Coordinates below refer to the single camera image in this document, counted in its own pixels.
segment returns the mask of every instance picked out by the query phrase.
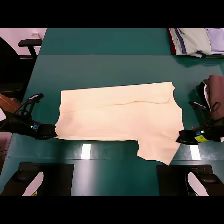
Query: chair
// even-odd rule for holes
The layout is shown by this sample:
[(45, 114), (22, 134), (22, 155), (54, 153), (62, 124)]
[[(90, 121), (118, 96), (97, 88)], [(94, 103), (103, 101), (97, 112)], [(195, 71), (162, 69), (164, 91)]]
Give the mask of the chair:
[(37, 55), (34, 46), (41, 46), (41, 39), (26, 39), (19, 47), (28, 47), (31, 55), (18, 55), (0, 37), (0, 93), (22, 101), (32, 74)]

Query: teal tabletop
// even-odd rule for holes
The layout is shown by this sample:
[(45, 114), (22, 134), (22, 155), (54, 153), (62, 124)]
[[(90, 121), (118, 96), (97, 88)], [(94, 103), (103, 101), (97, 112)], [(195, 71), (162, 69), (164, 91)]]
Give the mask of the teal tabletop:
[[(33, 119), (56, 123), (62, 90), (171, 81), (186, 129), (198, 126), (189, 99), (211, 74), (223, 75), (223, 59), (170, 54), (166, 29), (48, 29), (25, 98), (43, 93)], [(90, 160), (81, 158), (91, 144)], [(211, 164), (224, 181), (223, 143), (181, 145), (171, 164)], [(135, 141), (35, 140), (14, 134), (0, 176), (0, 191), (20, 162), (74, 164), (72, 195), (158, 195), (156, 165), (137, 157)]]

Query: brown bag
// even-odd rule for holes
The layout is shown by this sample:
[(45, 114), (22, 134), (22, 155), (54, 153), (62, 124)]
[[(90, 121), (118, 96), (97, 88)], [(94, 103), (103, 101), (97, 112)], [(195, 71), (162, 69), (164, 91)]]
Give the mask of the brown bag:
[(14, 113), (20, 105), (21, 103), (18, 100), (0, 94), (0, 108), (3, 108), (3, 110)]

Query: cream cloth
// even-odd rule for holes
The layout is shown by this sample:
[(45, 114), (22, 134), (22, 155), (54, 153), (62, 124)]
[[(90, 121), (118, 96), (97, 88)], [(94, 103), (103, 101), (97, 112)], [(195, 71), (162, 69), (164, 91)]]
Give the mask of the cream cloth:
[(61, 92), (58, 138), (136, 140), (138, 156), (169, 164), (183, 129), (171, 82)]

